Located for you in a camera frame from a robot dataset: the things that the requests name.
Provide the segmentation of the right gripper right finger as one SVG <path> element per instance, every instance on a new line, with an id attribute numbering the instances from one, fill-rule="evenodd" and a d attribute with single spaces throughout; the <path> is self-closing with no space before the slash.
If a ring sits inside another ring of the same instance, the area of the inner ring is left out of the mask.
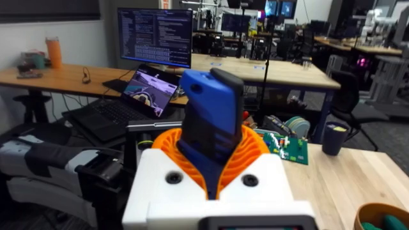
<path id="1" fill-rule="evenodd" d="M 291 188 L 279 156 L 272 154 L 262 138 L 243 126 L 242 140 L 219 178 L 220 201 L 292 201 Z"/>

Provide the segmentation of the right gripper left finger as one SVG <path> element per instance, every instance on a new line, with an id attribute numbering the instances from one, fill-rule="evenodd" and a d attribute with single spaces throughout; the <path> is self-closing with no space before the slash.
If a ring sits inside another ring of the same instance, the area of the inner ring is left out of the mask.
<path id="1" fill-rule="evenodd" d="M 141 153 L 122 218 L 124 229 L 199 228 L 206 183 L 177 148 L 180 137 L 180 128 L 167 130 Z"/>

